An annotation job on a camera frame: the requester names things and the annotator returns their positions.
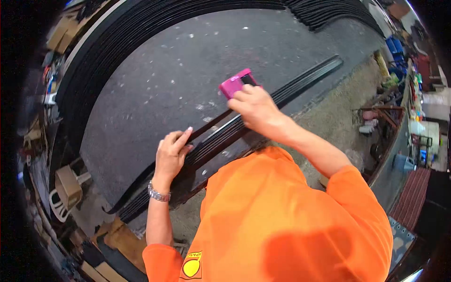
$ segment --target wall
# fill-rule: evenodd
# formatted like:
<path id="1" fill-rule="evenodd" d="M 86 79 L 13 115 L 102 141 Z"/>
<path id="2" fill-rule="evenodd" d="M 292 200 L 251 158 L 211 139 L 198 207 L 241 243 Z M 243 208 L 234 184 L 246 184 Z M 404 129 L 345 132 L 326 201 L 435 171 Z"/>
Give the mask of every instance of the wall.
<path id="1" fill-rule="evenodd" d="M 428 118 L 450 121 L 451 88 L 423 95 L 423 111 Z"/>

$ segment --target metal watch band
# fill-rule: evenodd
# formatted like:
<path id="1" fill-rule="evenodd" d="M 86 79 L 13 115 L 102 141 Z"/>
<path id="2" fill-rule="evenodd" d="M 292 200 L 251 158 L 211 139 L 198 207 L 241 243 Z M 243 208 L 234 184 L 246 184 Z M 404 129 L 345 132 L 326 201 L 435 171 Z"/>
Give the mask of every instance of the metal watch band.
<path id="1" fill-rule="evenodd" d="M 170 193 L 169 194 L 160 194 L 153 189 L 152 180 L 149 181 L 149 185 L 147 186 L 147 191 L 149 192 L 149 196 L 151 198 L 154 198 L 155 200 L 158 200 L 161 202 L 169 202 L 169 200 L 170 200 Z"/>

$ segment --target blue container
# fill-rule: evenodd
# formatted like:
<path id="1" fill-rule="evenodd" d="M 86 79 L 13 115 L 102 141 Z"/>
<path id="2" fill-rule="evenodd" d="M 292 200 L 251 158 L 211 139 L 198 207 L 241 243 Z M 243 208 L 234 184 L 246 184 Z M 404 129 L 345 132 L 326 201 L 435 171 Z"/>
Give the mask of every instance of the blue container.
<path id="1" fill-rule="evenodd" d="M 401 154 L 395 155 L 395 158 L 393 159 L 393 167 L 403 172 L 417 170 L 417 166 L 415 165 L 413 159 Z"/>
<path id="2" fill-rule="evenodd" d="M 404 53 L 404 49 L 402 48 L 401 41 L 399 41 L 399 39 L 395 39 L 395 38 L 393 38 L 392 41 L 393 41 L 393 44 L 395 45 L 396 52 Z"/>
<path id="3" fill-rule="evenodd" d="M 395 44 L 393 43 L 392 38 L 393 37 L 390 36 L 389 38 L 387 38 L 385 40 L 385 42 L 387 43 L 387 47 L 388 47 L 388 50 L 390 50 L 390 53 L 396 54 L 398 51 L 396 51 L 396 47 L 395 47 Z"/>

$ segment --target concrete floor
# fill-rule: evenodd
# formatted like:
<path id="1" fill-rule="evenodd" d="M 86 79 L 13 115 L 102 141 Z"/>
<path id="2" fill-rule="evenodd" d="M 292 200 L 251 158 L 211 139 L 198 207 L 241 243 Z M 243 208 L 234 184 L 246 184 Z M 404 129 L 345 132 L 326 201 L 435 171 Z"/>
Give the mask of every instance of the concrete floor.
<path id="1" fill-rule="evenodd" d="M 372 141 L 359 134 L 359 124 L 353 123 L 353 109 L 374 96 L 381 79 L 376 61 L 369 57 L 355 67 L 351 75 L 335 89 L 314 99 L 310 110 L 302 111 L 292 118 L 302 127 L 337 146 L 354 165 L 362 169 Z M 285 146 L 281 147 L 293 156 L 307 183 L 314 189 L 324 190 L 318 182 L 320 173 L 302 155 Z M 200 224 L 200 205 L 204 197 L 205 189 L 170 212 L 174 238 L 192 242 Z"/>

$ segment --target black rubber belt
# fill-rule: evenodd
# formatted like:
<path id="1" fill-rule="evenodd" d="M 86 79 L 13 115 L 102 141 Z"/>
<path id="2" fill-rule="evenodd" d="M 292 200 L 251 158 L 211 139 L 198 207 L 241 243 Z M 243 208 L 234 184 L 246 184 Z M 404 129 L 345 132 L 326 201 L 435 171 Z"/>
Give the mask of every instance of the black rubber belt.
<path id="1" fill-rule="evenodd" d="M 368 9 L 359 0 L 284 0 L 283 2 L 293 15 L 313 32 L 320 31 L 338 19 L 353 18 L 384 37 Z"/>
<path id="2" fill-rule="evenodd" d="M 280 89 L 276 90 L 271 97 L 275 104 L 279 108 L 282 108 L 294 98 L 312 87 L 315 83 L 336 71 L 342 64 L 343 60 L 338 55 L 335 55 L 307 70 Z M 174 179 L 171 189 L 174 188 L 179 179 L 185 177 L 187 173 L 195 172 L 196 169 L 200 168 L 219 152 L 226 149 L 247 131 L 249 131 L 249 129 L 244 126 L 244 123 L 241 120 L 241 115 L 237 115 L 221 128 L 216 130 L 213 134 L 204 139 L 192 152 L 187 155 L 185 165 L 176 179 Z M 149 166 L 145 171 L 148 171 L 151 167 L 155 167 L 155 164 Z M 145 179 L 145 182 L 140 183 L 141 191 L 128 204 L 120 209 L 119 217 L 123 222 L 129 223 L 147 209 L 147 203 L 149 201 L 147 181 L 151 179 L 152 174 L 153 172 L 146 176 L 143 174 L 139 176 L 140 179 Z M 172 198 L 170 204 L 173 207 L 177 206 L 179 202 L 177 199 Z"/>

